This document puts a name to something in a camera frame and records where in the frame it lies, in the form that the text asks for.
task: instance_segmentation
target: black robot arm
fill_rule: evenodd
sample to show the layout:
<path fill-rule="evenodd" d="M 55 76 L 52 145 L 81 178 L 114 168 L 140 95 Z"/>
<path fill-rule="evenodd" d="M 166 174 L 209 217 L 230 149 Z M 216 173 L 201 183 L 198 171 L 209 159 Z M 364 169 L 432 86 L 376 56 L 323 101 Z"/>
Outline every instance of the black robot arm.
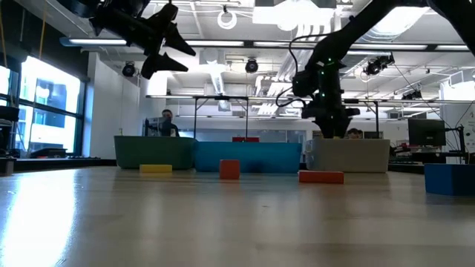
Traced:
<path fill-rule="evenodd" d="M 313 96 L 314 101 L 304 108 L 302 117 L 315 117 L 325 138 L 343 137 L 352 116 L 359 115 L 359 109 L 345 108 L 341 101 L 339 70 L 344 67 L 341 60 L 351 45 L 392 9 L 401 6 L 432 7 L 453 25 L 475 54 L 475 32 L 471 29 L 475 7 L 468 0 L 372 0 L 345 27 L 319 42 L 305 70 L 295 74 L 292 80 L 294 95 Z"/>
<path fill-rule="evenodd" d="M 58 0 L 69 11 L 82 18 L 89 18 L 94 33 L 98 36 L 106 29 L 144 50 L 147 59 L 143 63 L 142 76 L 150 79 L 159 70 L 187 71 L 188 68 L 170 58 L 160 55 L 163 44 L 195 56 L 194 50 L 178 33 L 175 20 L 178 7 L 171 3 L 148 19 L 142 13 L 150 0 Z"/>

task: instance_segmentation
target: person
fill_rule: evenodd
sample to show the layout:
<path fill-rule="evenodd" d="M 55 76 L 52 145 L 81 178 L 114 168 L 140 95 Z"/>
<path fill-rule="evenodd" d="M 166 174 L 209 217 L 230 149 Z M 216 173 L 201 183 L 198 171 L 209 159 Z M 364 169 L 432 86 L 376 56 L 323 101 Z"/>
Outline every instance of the person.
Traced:
<path fill-rule="evenodd" d="M 180 137 L 178 127 L 171 123 L 173 113 L 169 109 L 165 109 L 162 111 L 162 118 L 164 118 L 165 121 L 160 124 L 160 135 Z"/>
<path fill-rule="evenodd" d="M 356 128 L 351 128 L 348 130 L 348 139 L 362 139 L 363 131 L 360 131 Z"/>

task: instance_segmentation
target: glass wall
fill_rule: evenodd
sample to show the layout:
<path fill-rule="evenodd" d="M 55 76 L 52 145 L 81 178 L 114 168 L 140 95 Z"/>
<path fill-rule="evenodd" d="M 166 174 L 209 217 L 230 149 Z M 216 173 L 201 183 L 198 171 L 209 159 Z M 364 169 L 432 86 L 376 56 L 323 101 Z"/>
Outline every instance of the glass wall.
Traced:
<path fill-rule="evenodd" d="M 14 148 L 64 148 L 81 154 L 85 83 L 30 56 L 22 63 L 21 76 L 11 74 L 0 67 L 0 105 L 11 105 L 13 99 L 20 109 Z"/>
<path fill-rule="evenodd" d="M 180 136 L 193 137 L 193 129 L 180 130 Z M 201 142 L 231 142 L 232 137 L 245 137 L 245 130 L 234 129 L 197 129 L 196 139 Z M 259 137 L 260 142 L 293 142 L 304 144 L 305 131 L 286 130 L 249 130 L 248 137 Z"/>

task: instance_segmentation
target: orange block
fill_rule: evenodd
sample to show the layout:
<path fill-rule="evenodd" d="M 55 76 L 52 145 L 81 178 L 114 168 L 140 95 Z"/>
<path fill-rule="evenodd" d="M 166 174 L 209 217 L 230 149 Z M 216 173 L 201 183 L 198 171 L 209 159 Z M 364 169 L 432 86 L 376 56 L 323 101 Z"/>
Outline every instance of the orange block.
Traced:
<path fill-rule="evenodd" d="M 220 162 L 220 179 L 239 179 L 240 165 L 236 159 L 222 159 Z"/>
<path fill-rule="evenodd" d="M 339 171 L 299 171 L 298 181 L 343 184 L 344 174 Z"/>

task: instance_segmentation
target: blue bin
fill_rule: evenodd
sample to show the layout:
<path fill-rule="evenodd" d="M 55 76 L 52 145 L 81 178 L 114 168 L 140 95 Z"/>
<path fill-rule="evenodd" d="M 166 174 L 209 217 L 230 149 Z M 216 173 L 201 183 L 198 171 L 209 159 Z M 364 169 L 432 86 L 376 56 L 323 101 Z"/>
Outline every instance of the blue bin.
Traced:
<path fill-rule="evenodd" d="M 222 159 L 240 161 L 241 173 L 296 174 L 300 168 L 302 144 L 257 142 L 197 142 L 197 171 L 219 172 Z"/>
<path fill-rule="evenodd" d="M 425 191 L 448 196 L 475 196 L 475 165 L 426 164 Z"/>

